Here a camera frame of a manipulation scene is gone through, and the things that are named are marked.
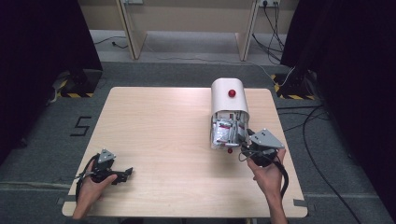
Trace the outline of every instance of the yellow black warning tape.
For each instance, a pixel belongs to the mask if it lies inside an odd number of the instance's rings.
[[[67,79],[64,80],[61,84],[61,86],[58,89],[58,97],[67,97],[67,98],[84,98],[84,97],[92,97],[93,96],[93,92],[64,92],[63,88],[64,86],[66,86],[67,83]]]
[[[308,93],[308,94],[300,94],[299,92],[286,92],[282,90],[281,86],[278,86],[276,82],[276,75],[271,75],[271,79],[275,82],[275,92],[279,98],[282,99],[293,99],[293,100],[315,100],[315,96]]]
[[[92,96],[93,93],[58,92],[58,97],[83,98],[83,97],[92,97]]]

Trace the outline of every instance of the metal bracket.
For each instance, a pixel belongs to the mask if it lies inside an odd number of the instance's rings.
[[[107,149],[103,148],[102,152],[99,155],[99,163],[103,163],[105,161],[111,161],[114,158],[116,158],[116,155],[114,155],[113,153],[109,152]]]
[[[262,147],[282,148],[284,145],[267,129],[251,135],[250,140]]]

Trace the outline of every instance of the electrical outlet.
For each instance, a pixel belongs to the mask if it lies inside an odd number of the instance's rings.
[[[264,7],[264,1],[267,1],[267,7],[275,7],[276,3],[280,3],[280,0],[260,0],[259,7]]]

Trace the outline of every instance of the human arm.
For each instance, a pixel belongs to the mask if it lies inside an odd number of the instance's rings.
[[[286,149],[280,149],[277,152],[277,157],[280,159],[279,162],[282,163],[285,154]],[[280,194],[282,174],[279,169],[274,164],[270,164],[266,167],[260,167],[250,158],[247,159],[247,166],[254,174],[253,180],[257,181],[257,184],[267,199],[270,209],[271,223],[288,223],[285,211],[283,210],[282,197]]]
[[[88,166],[87,171],[92,169],[93,161]],[[111,184],[117,175],[108,176],[100,183],[92,181],[90,176],[86,176],[82,182],[81,189],[78,195],[78,202],[73,213],[73,219],[83,219],[91,210],[92,205],[100,198],[105,188]]]

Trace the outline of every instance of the gray carpet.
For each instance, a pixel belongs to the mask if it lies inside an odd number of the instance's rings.
[[[58,98],[36,121],[27,136],[27,147],[12,150],[1,165],[0,223],[65,221],[59,200],[68,192],[67,187],[73,181],[112,87],[210,87],[218,77],[237,77],[246,88],[265,88],[274,95],[309,210],[307,217],[291,219],[290,223],[356,223],[319,175],[305,149],[303,127],[299,125],[304,123],[313,108],[281,109],[321,105],[322,101],[277,98],[272,80],[255,65],[103,63],[103,67],[104,73],[92,98]],[[278,66],[265,68],[269,74],[288,71]],[[317,167],[362,223],[393,223],[363,170],[349,158],[342,136],[331,119],[331,111],[322,107],[315,115],[319,116],[306,124],[305,138]],[[78,118],[82,116],[91,117],[80,123],[90,126],[87,134],[70,136],[72,133],[83,133],[83,130],[75,128]],[[29,186],[26,182],[38,185]],[[113,217],[90,217],[89,220],[93,223],[119,223]],[[206,223],[222,221],[205,220]],[[260,218],[258,221],[267,223],[268,219]]]

